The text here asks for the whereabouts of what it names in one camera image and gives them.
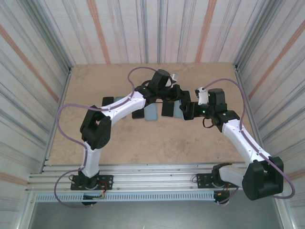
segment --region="striped wall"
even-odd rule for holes
[[[265,0],[34,0],[73,64],[232,62]]]
[[[29,174],[39,172],[69,70],[24,4],[0,1],[0,229],[15,224]]]
[[[297,225],[305,229],[304,30],[305,1],[279,1],[240,71],[265,149],[284,160],[296,186],[288,203]]]

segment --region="perforated metal strip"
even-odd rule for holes
[[[59,193],[58,197],[63,202],[92,202],[84,200],[84,193]],[[179,191],[179,192],[106,192],[104,199],[94,201],[178,201],[178,200],[206,200],[214,201],[214,191]],[[36,197],[36,202],[57,202],[53,193],[41,193]]]

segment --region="floor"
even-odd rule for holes
[[[125,96],[131,91],[128,72],[134,67],[149,66],[178,73],[178,84],[189,90],[193,101],[198,101],[194,90],[220,78],[236,80],[231,63],[169,63],[169,64],[97,64],[76,65],[65,97],[65,104],[77,103],[101,106],[103,97]],[[131,79],[140,85],[151,79],[150,70],[135,71]],[[230,82],[217,83],[223,88],[228,109],[241,115],[243,103],[240,92]],[[158,120],[133,120],[129,115],[112,127],[110,142],[104,147],[101,164],[154,164],[154,163],[219,163],[241,162],[242,158],[218,129],[205,129],[202,118],[183,121],[161,116],[162,104],[158,104]],[[66,108],[60,124],[64,132],[81,140],[79,128],[86,114],[80,108]],[[246,117],[244,125],[251,133]],[[50,165],[81,164],[83,149],[56,132],[48,163]]]
[[[30,229],[282,229],[273,198],[239,191],[226,206],[212,201],[104,202],[71,209],[37,203]]]

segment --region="wooden board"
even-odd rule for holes
[[[65,97],[65,104],[101,106],[106,96],[125,96],[131,91],[128,72],[138,66],[165,69],[179,74],[178,84],[189,90],[193,101],[198,99],[194,90],[220,78],[236,80],[231,63],[169,63],[169,64],[97,64],[76,65]],[[150,70],[137,70],[131,79],[140,85],[151,79]],[[230,82],[217,83],[210,88],[223,88],[228,109],[241,115],[243,103],[236,86]],[[101,164],[134,163],[219,163],[241,162],[233,144],[218,129],[205,129],[202,118],[192,121],[161,116],[162,104],[158,104],[158,120],[133,120],[131,115],[112,127],[110,142],[104,147]],[[68,107],[61,114],[60,124],[64,132],[81,141],[79,128],[86,110]],[[249,120],[244,125],[251,132]],[[49,163],[81,164],[83,148],[56,132]]]

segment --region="metal base plate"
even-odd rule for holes
[[[228,188],[237,187],[236,185],[223,181],[220,186],[213,183],[213,176],[211,173],[199,173],[196,175],[198,188],[224,188],[228,185]]]
[[[100,185],[103,187],[104,190],[112,190],[113,175],[98,175],[98,180],[99,181],[102,180],[106,182],[107,186],[105,186],[104,182],[100,182]],[[97,184],[92,190],[102,190],[100,185]],[[79,175],[74,175],[72,177],[71,190],[89,190],[89,189],[87,189],[84,186]]]

